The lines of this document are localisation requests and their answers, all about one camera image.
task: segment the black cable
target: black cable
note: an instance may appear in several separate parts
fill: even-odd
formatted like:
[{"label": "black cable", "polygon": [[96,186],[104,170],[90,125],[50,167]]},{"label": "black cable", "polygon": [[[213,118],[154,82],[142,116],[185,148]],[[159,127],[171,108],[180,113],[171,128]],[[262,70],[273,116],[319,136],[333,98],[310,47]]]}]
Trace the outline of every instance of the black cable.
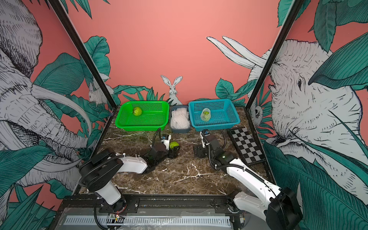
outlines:
[{"label": "black cable", "polygon": [[152,147],[155,145],[155,139],[156,139],[156,135],[157,133],[159,133],[159,137],[161,138],[161,128],[158,128],[155,135],[153,136],[153,139],[152,139]]},{"label": "black cable", "polygon": [[97,200],[98,200],[98,199],[96,198],[95,206],[94,206],[94,208],[93,208],[93,217],[95,218],[96,225],[97,225],[100,229],[102,229],[102,230],[109,230],[109,229],[107,229],[107,228],[103,227],[103,226],[98,222],[98,219],[97,219],[97,213],[96,213],[96,209],[97,209]]},{"label": "black cable", "polygon": [[79,180],[78,184],[79,184],[80,186],[87,187],[87,186],[83,183],[84,179],[85,179],[87,176],[91,175],[91,173],[92,173],[92,172],[96,171],[97,169],[101,168],[102,166],[106,165],[107,163],[109,163],[109,162],[111,162],[111,161],[113,161],[113,160],[119,159],[119,158],[123,158],[123,157],[124,157],[123,155],[114,156],[114,157],[112,157],[112,158],[108,159],[107,161],[102,162],[101,164],[99,164],[99,165],[97,165],[96,167],[94,167],[93,169],[91,169],[87,174],[85,174],[84,176],[82,176],[82,177],[81,177],[81,179]]},{"label": "black cable", "polygon": [[222,148],[224,149],[226,147],[226,136],[225,136],[225,132],[223,130],[221,130],[221,133],[224,136],[224,145],[222,146]]},{"label": "black cable", "polygon": [[269,190],[271,190],[271,192],[275,195],[275,198],[276,198],[276,194],[273,192],[273,190],[272,189],[270,189],[270,187],[268,187],[268,185],[265,183],[265,182],[263,182],[264,184],[265,184],[265,186],[269,189]]},{"label": "black cable", "polygon": [[208,155],[209,164],[215,170],[220,170],[222,168],[227,168],[227,167],[235,167],[235,168],[239,168],[239,169],[244,170],[244,167],[242,167],[240,165],[237,165],[237,164],[224,164],[224,165],[221,165],[221,166],[214,166],[213,162],[212,162],[212,159],[211,159],[211,145],[210,144],[208,145],[208,154],[207,155]]}]

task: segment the black metal pole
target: black metal pole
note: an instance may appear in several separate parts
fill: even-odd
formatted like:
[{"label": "black metal pole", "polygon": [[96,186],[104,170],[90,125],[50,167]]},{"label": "black metal pole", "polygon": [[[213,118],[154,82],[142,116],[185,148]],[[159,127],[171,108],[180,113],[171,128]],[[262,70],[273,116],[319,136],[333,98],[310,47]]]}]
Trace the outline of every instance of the black metal pole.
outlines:
[{"label": "black metal pole", "polygon": [[91,71],[92,76],[100,86],[103,94],[106,96],[108,102],[110,103],[113,110],[117,108],[117,105],[115,104],[114,99],[110,95],[109,91],[106,88],[105,83],[100,78],[100,74],[93,63],[93,60],[91,59],[90,55],[88,54],[87,50],[84,47],[83,42],[81,41],[78,33],[76,32],[73,24],[70,22],[68,15],[65,13],[64,8],[62,7],[59,0],[49,0],[49,3],[51,7],[54,9],[56,15],[58,16],[61,24],[64,26],[65,30],[67,31],[70,39],[73,41],[75,47],[77,48],[79,54],[81,55],[82,59],[86,63],[87,67]]},{"label": "black metal pole", "polygon": [[246,110],[249,110],[251,105],[253,104],[255,98],[257,97],[257,93],[259,92],[259,90],[262,87],[263,82],[265,81],[266,77],[268,76],[268,73],[272,67],[273,62],[275,61],[280,48],[283,44],[283,42],[286,39],[287,34],[289,33],[291,26],[293,25],[293,22],[296,18],[296,16],[299,13],[299,10],[301,8],[301,6],[303,5],[304,0],[295,0],[293,5],[291,6],[290,12],[287,15],[286,19],[285,19],[285,23],[283,24],[280,33],[276,39],[276,42],[271,50],[270,56],[268,57],[266,64],[264,66],[264,68],[262,69],[261,75],[257,81],[257,84],[254,87],[253,93],[251,95],[251,97],[249,98],[249,101],[247,102],[246,105]]}]

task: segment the black metal frame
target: black metal frame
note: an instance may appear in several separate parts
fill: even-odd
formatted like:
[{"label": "black metal frame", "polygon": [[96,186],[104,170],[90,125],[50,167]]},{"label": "black metal frame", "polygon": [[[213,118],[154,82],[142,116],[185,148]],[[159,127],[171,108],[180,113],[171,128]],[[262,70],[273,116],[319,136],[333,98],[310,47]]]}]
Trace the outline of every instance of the black metal frame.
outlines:
[{"label": "black metal frame", "polygon": [[[303,5],[303,3],[304,3],[304,0],[295,0],[294,4],[291,6],[289,14],[287,15],[287,17],[285,19],[285,23],[283,24],[283,26],[280,30],[280,33],[279,33],[279,35],[278,35],[278,37],[275,41],[275,44],[274,44],[274,46],[271,50],[270,56],[268,57],[268,59],[266,61],[266,64],[265,64],[264,68],[262,69],[261,75],[260,75],[260,77],[257,81],[257,84],[254,87],[253,93],[252,93],[251,97],[249,98],[249,101],[247,102],[247,105],[244,108],[245,114],[247,116],[251,131],[252,131],[253,134],[256,134],[257,131],[256,131],[255,126],[253,124],[253,121],[252,121],[249,110],[250,110],[254,100],[256,99],[257,94],[258,94],[258,92],[260,91],[260,89],[263,85],[263,82],[265,81],[266,77],[268,76],[268,73],[269,73],[269,71],[272,67],[272,64],[275,61],[275,59],[276,59],[276,57],[277,57],[277,55],[278,55],[278,53],[281,49],[281,46],[282,46],[283,42],[285,41],[286,36],[289,33],[289,31],[291,29],[291,26],[293,25],[294,20],[296,19],[296,16],[299,13],[299,10],[300,10],[301,6]],[[256,143],[259,146],[262,146],[258,135],[253,135],[253,137],[255,138]],[[261,148],[261,151],[267,158],[267,155],[264,153],[263,148]],[[272,174],[272,170],[271,170],[271,168],[268,164],[268,161],[266,160],[263,163],[263,165],[266,167],[267,177],[271,180],[272,183],[276,184],[276,182],[274,180],[274,177],[273,177],[273,174]]]},{"label": "black metal frame", "polygon": [[[99,72],[96,68],[96,66],[94,65],[90,55],[88,54],[88,52],[85,49],[85,46],[83,44],[83,42],[81,41],[80,37],[78,36],[75,28],[73,27],[72,23],[69,20],[68,15],[65,13],[63,7],[61,6],[60,2],[58,0],[49,0],[50,5],[52,6],[52,8],[54,9],[55,13],[57,14],[57,16],[59,17],[61,23],[63,24],[65,30],[67,31],[67,33],[69,34],[70,38],[72,39],[73,43],[75,44],[76,48],[78,49],[81,57],[83,58],[83,60],[85,61],[86,65],[88,66],[88,68],[90,69],[93,77],[96,79],[97,83],[99,84],[101,90],[103,91],[103,93],[105,94],[105,96],[107,97],[110,105],[113,108],[113,112],[112,112],[112,116],[108,119],[106,125],[105,125],[105,129],[103,130],[101,137],[99,139],[99,142],[97,143],[97,146],[93,152],[92,155],[96,154],[99,146],[101,145],[101,142],[103,140],[104,135],[106,134],[107,128],[109,127],[114,114],[117,110],[117,105],[115,104],[113,98],[111,97],[111,95],[109,94],[104,82],[102,81],[102,79],[99,77]],[[252,133],[256,133],[256,129],[255,126],[252,122],[250,113],[249,113],[249,109],[251,104],[253,103],[253,101],[256,98],[257,93],[259,92],[263,81],[265,80],[265,78],[268,75],[268,72],[284,42],[284,40],[286,39],[286,36],[303,4],[303,0],[295,0],[294,4],[291,6],[290,12],[285,20],[285,23],[277,37],[277,40],[274,44],[274,47],[270,53],[269,58],[266,61],[266,64],[261,72],[260,78],[257,81],[257,84],[255,86],[254,89],[254,93],[251,95],[247,106],[244,108],[246,116],[248,118],[248,121],[250,123],[250,127],[251,127],[251,131]],[[259,138],[257,135],[254,135],[255,137],[255,141],[257,142],[257,144],[261,144]],[[264,163],[265,167],[266,167],[266,172],[267,172],[267,176],[268,178],[271,180],[271,182],[274,183],[273,181],[273,176],[270,174],[272,173],[272,171],[270,170],[269,165],[265,162]],[[94,202],[96,199],[96,196],[94,194],[78,194],[80,190],[80,186],[77,187],[76,191],[74,192],[74,195],[69,196],[69,197],[65,197],[62,204],[60,205],[55,218],[53,219],[52,223],[50,224],[50,226],[48,227],[49,230],[54,229],[57,224],[58,221],[60,219],[61,214],[63,213],[65,208],[93,208],[94,207]],[[155,201],[155,208],[157,208],[157,202],[161,203],[162,201],[162,208],[167,208],[168,206],[170,206],[170,203],[187,203],[189,205],[189,207],[193,208],[195,206],[199,206],[199,208],[203,208],[203,207],[208,207],[208,208],[215,208],[215,206],[212,204],[212,202],[214,202],[215,199],[226,199],[228,196],[226,195],[180,195],[180,194],[175,194],[175,195],[142,195],[142,194],[124,194],[126,199],[129,198],[139,198],[140,201],[142,201],[143,203],[140,203],[140,206],[144,206],[146,205],[145,208],[149,208],[149,206],[147,206],[147,204],[149,204],[149,202],[147,202],[147,204],[144,204],[145,201],[149,201],[151,199],[156,199]]]},{"label": "black metal frame", "polygon": [[275,44],[273,45],[273,48],[270,52],[270,56],[268,57],[265,66],[262,69],[261,75],[259,76],[259,79],[254,87],[253,93],[251,97],[249,98],[249,101],[247,102],[246,109],[249,110],[251,108],[251,105],[253,104],[255,98],[257,97],[257,94],[259,90],[262,87],[263,82],[265,81],[266,77],[268,76],[268,73],[272,67],[273,62],[275,61],[282,44],[284,43],[287,34],[289,33],[291,26],[294,23],[294,20],[296,16],[299,13],[299,10],[301,6],[303,5],[304,0],[295,0],[294,4],[291,6],[289,14],[287,15],[285,19],[285,23],[282,25],[282,28],[280,30],[280,33],[275,41]]},{"label": "black metal frame", "polygon": [[106,96],[107,101],[109,102],[113,110],[116,109],[117,105],[115,104],[114,99],[112,98],[109,91],[107,90],[105,83],[100,77],[100,73],[98,72],[95,64],[93,63],[91,56],[87,52],[73,24],[70,22],[69,16],[65,13],[64,8],[61,6],[61,3],[58,0],[49,0],[49,2],[53,10],[55,11],[57,17],[59,18],[61,24],[64,26],[65,30],[67,31],[70,39],[73,41],[82,59],[84,60],[87,67],[91,71],[91,74],[93,75],[94,79],[100,86],[103,94]]},{"label": "black metal frame", "polygon": [[[239,217],[237,213],[231,213],[222,204],[226,203],[229,196],[226,195],[181,195],[181,194],[124,194],[127,201],[131,200],[134,203],[138,203],[140,209],[150,208],[190,208],[190,209],[214,209],[215,213],[223,213],[225,216],[233,216],[234,220]],[[65,197],[59,209],[57,210],[55,217],[48,227],[48,230],[53,230],[57,226],[61,215],[65,208],[94,208],[96,201],[94,194],[78,194]],[[102,199],[98,200],[97,207],[100,208]]]}]

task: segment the green plastic basket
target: green plastic basket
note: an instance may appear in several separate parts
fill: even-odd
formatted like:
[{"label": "green plastic basket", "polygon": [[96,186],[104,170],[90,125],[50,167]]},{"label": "green plastic basket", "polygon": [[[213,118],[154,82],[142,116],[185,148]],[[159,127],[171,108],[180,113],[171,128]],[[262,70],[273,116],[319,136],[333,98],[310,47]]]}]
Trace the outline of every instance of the green plastic basket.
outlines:
[{"label": "green plastic basket", "polygon": [[[134,116],[133,109],[142,109],[142,115]],[[169,104],[164,101],[130,101],[124,103],[115,120],[125,131],[156,131],[165,129],[169,121]]]}]

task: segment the checkerboard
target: checkerboard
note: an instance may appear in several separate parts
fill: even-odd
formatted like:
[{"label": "checkerboard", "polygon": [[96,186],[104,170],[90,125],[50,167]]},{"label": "checkerboard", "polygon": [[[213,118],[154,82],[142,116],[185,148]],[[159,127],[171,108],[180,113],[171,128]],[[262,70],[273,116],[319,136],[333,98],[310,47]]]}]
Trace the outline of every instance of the checkerboard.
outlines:
[{"label": "checkerboard", "polygon": [[251,165],[265,161],[265,156],[247,128],[229,130],[228,132],[244,164]]}]

